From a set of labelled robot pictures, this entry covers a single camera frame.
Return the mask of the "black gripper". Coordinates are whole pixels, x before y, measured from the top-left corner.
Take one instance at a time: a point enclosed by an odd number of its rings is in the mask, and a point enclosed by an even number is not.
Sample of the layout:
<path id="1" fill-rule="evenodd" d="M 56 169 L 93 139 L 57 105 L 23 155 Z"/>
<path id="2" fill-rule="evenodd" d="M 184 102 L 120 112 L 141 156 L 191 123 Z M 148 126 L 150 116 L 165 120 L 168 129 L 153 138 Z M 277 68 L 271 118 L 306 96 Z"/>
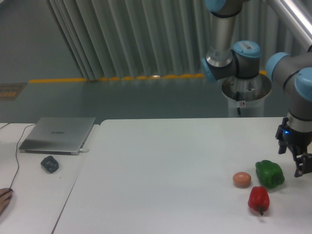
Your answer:
<path id="1" fill-rule="evenodd" d="M 307 147 L 312 142 L 312 122 L 295 117 L 284 117 L 278 126 L 275 138 L 278 140 L 278 153 L 284 154 L 287 148 L 294 155 L 296 171 L 294 177 L 312 172 L 312 155 Z"/>

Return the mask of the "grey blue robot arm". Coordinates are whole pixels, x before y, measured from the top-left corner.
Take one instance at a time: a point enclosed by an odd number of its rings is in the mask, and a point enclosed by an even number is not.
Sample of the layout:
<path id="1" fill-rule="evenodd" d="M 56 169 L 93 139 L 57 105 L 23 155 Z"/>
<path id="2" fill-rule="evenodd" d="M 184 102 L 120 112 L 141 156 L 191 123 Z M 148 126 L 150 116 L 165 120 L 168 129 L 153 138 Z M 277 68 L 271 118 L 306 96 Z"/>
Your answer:
<path id="1" fill-rule="evenodd" d="M 241 0 L 205 1 L 213 25 L 211 47 L 201 60 L 203 74 L 208 80 L 233 80 L 233 87 L 224 84 L 223 93 L 236 102 L 265 97 L 272 83 L 283 89 L 291 103 L 275 137 L 280 154 L 291 151 L 294 175 L 300 177 L 312 171 L 312 155 L 307 150 L 312 141 L 312 17 L 301 1 L 268 1 L 306 52 L 294 57 L 284 52 L 274 54 L 266 63 L 266 75 L 261 75 L 260 48 L 255 42 L 244 40 L 231 46 L 235 17 L 243 4 Z"/>

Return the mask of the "person's hand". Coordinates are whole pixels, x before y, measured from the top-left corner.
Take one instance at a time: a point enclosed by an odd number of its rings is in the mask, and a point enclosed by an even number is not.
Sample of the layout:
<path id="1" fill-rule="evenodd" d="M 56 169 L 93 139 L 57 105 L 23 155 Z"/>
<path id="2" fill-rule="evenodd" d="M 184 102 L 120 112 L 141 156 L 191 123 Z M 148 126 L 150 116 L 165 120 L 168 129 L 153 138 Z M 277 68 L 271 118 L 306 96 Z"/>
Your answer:
<path id="1" fill-rule="evenodd" d="M 4 212 L 4 210 L 7 208 L 7 206 L 11 202 L 12 195 L 13 195 L 13 191 L 7 193 L 6 188 L 2 188 L 0 190 L 0 214 Z"/>

